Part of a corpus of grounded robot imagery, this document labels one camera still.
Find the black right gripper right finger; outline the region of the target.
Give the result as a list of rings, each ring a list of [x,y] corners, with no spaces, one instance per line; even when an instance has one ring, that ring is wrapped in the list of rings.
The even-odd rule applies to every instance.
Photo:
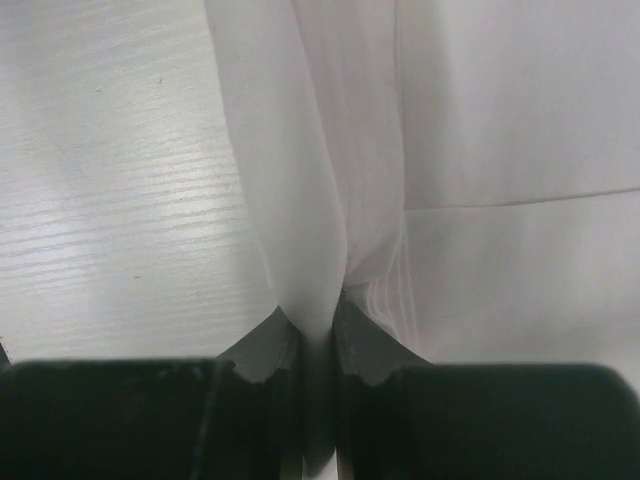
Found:
[[[430,363],[341,299],[342,479],[635,479],[639,400],[594,364]]]

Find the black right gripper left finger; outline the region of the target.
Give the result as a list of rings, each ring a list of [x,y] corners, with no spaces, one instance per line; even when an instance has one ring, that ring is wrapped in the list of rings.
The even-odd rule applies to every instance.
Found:
[[[1,371],[5,479],[298,479],[301,336],[273,312],[214,358]]]

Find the white t shirt red print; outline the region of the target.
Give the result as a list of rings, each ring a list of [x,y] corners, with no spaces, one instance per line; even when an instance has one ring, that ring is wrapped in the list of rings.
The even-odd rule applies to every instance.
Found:
[[[441,365],[594,364],[639,400],[635,1],[209,1],[303,471],[337,464],[341,299]]]

